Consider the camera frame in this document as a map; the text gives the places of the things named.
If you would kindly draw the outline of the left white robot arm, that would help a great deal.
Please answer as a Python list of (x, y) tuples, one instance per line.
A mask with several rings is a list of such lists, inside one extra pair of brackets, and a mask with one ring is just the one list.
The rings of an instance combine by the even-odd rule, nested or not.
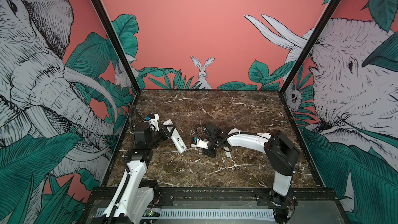
[(110, 204), (101, 216), (103, 224), (138, 224), (149, 205), (159, 202), (156, 180), (143, 179), (153, 149), (173, 136), (176, 126), (168, 120), (156, 128), (152, 122), (139, 122), (133, 128), (133, 143), (122, 158), (124, 174)]

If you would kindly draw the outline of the left black frame post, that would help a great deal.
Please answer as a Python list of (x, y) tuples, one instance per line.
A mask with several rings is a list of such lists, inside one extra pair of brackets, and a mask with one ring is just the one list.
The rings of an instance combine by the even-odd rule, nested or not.
[(124, 69), (125, 69), (125, 71), (127, 73), (127, 76), (128, 76), (128, 78), (129, 78), (129, 80), (130, 80), (130, 82), (132, 84), (132, 87), (133, 87), (134, 91), (137, 94), (140, 94), (141, 93), (141, 89), (140, 89), (140, 87), (138, 85), (138, 82), (137, 82), (137, 80), (136, 80), (136, 78), (135, 78), (135, 76), (134, 76), (134, 74), (133, 74), (133, 72), (131, 70), (131, 66), (130, 66), (129, 62), (127, 61), (125, 52), (124, 52), (124, 50), (122, 48), (122, 45), (121, 45), (121, 42), (120, 42), (120, 40), (119, 40), (119, 38), (118, 38), (118, 36), (117, 36), (117, 34), (115, 32), (113, 24), (112, 24), (112, 22), (109, 19), (109, 15), (107, 14), (106, 9), (105, 9), (102, 1), (101, 0), (90, 0), (90, 1), (91, 1), (92, 5), (94, 7), (99, 19), (100, 19), (100, 21), (101, 21), (105, 31), (106, 31), (107, 36), (109, 37), (109, 39), (111, 41), (112, 46), (115, 49), (117, 57), (121, 61), (122, 65), (123, 65), (123, 67), (124, 67)]

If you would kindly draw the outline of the small green circuit board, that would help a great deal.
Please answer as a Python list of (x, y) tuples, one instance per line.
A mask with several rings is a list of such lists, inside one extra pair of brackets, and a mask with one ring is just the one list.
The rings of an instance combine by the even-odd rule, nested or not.
[(158, 218), (161, 215), (160, 208), (147, 208), (144, 211), (143, 218)]

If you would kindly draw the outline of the white battery cover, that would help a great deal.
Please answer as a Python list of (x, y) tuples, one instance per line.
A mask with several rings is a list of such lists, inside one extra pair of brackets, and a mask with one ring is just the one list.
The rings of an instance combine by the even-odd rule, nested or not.
[(228, 147), (226, 147), (224, 148), (224, 151), (226, 152), (226, 156), (231, 159), (232, 158), (231, 150)]

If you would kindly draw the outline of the white remote control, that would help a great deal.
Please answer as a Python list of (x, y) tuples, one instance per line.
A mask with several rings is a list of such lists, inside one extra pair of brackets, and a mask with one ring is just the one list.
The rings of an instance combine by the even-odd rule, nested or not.
[[(174, 124), (174, 123), (169, 119), (169, 120), (163, 122), (163, 124)], [(184, 141), (182, 140), (180, 134), (178, 133), (177, 126), (173, 132), (171, 140), (173, 141), (173, 143), (176, 146), (179, 153), (183, 153), (184, 151), (186, 151), (187, 147), (186, 147)]]

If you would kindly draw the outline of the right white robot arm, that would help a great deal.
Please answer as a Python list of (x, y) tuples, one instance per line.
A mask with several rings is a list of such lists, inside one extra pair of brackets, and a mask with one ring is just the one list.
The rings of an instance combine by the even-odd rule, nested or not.
[(217, 151), (225, 147), (241, 147), (261, 152), (266, 155), (274, 173), (272, 189), (266, 196), (277, 206), (295, 206), (291, 181), (298, 162), (299, 149), (280, 130), (270, 133), (254, 133), (237, 128), (220, 128), (214, 123), (197, 124), (196, 136), (191, 146), (202, 149), (202, 154), (210, 158), (217, 156)]

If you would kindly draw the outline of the right black frame post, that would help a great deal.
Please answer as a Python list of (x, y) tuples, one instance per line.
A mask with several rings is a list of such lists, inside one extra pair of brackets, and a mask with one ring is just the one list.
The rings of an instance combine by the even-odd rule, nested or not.
[(334, 14), (334, 12), (337, 9), (337, 7), (338, 7), (340, 2), (341, 2), (341, 0), (330, 0), (329, 1), (327, 7), (325, 8), (325, 10), (322, 13), (319, 21), (317, 22), (317, 24), (316, 24), (316, 26), (315, 26), (315, 28), (313, 30), (313, 33), (311, 34), (309, 40), (307, 41), (307, 43), (305, 44), (303, 50), (301, 51), (300, 55), (298, 56), (298, 59), (295, 61), (294, 66), (293, 66), (291, 72), (289, 73), (286, 81), (284, 82), (284, 84), (280, 88), (280, 90), (278, 92), (280, 95), (286, 93), (286, 91), (288, 89), (288, 86), (291, 84), (291, 82), (293, 81), (295, 75), (297, 74), (297, 72), (299, 71), (299, 69), (301, 68), (303, 63), (305, 62), (306, 58), (309, 55), (309, 52), (314, 47), (317, 39), (322, 34), (325, 26), (327, 25), (328, 21), (330, 20), (330, 18)]

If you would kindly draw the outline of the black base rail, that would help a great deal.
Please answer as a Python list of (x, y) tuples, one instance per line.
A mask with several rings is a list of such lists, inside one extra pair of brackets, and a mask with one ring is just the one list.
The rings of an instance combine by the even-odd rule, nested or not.
[(255, 201), (258, 206), (298, 206), (304, 201), (337, 201), (330, 188), (291, 188), (284, 197), (271, 188), (160, 187), (153, 206), (173, 206), (178, 201)]

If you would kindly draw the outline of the black frame post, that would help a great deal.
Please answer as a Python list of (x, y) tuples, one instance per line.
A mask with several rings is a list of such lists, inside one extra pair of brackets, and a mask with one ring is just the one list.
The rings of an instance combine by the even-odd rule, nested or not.
[(297, 74), (297, 72), (299, 71), (299, 69), (301, 68), (303, 63), (305, 62), (306, 58), (309, 55), (309, 52), (314, 47), (317, 39), (322, 34), (325, 26), (327, 25), (328, 21), (330, 20), (330, 18), (334, 14), (334, 12), (337, 9), (337, 7), (338, 7), (340, 2), (341, 2), (341, 0), (330, 0), (329, 1), (327, 7), (325, 8), (325, 10), (322, 13), (319, 21), (317, 22), (317, 24), (316, 24), (316, 26), (315, 26), (315, 28), (313, 30), (313, 33), (311, 34), (309, 40), (307, 41), (307, 43), (305, 44), (303, 50), (301, 51), (300, 55), (298, 56), (298, 59), (295, 61), (294, 66), (293, 66), (291, 72), (289, 73), (286, 81), (284, 82), (284, 84), (280, 88), (280, 90), (278, 92), (280, 95), (286, 93), (286, 91), (288, 89), (288, 86), (291, 84), (291, 82), (293, 81), (295, 75)]
[(123, 65), (123, 67), (124, 67), (124, 69), (125, 69), (125, 71), (127, 73), (127, 76), (128, 76), (128, 78), (129, 78), (129, 80), (130, 80), (130, 82), (132, 84), (132, 87), (133, 87), (134, 91), (137, 94), (140, 94), (141, 93), (141, 89), (140, 89), (140, 87), (138, 85), (138, 82), (137, 82), (137, 80), (136, 80), (136, 78), (135, 78), (135, 76), (134, 76), (134, 74), (133, 74), (133, 72), (131, 70), (131, 66), (130, 66), (129, 62), (127, 61), (125, 52), (124, 52), (124, 50), (122, 48), (122, 45), (121, 45), (121, 42), (120, 42), (120, 40), (119, 40), (119, 38), (118, 38), (118, 36), (117, 36), (117, 34), (115, 32), (113, 24), (112, 24), (112, 22), (109, 19), (109, 15), (107, 14), (106, 9), (105, 9), (102, 1), (101, 0), (90, 0), (90, 1), (91, 1), (92, 5), (94, 7), (99, 19), (100, 19), (100, 21), (101, 21), (105, 31), (106, 31), (107, 36), (109, 37), (109, 39), (111, 41), (112, 46), (115, 49), (117, 57), (121, 61), (122, 65)]

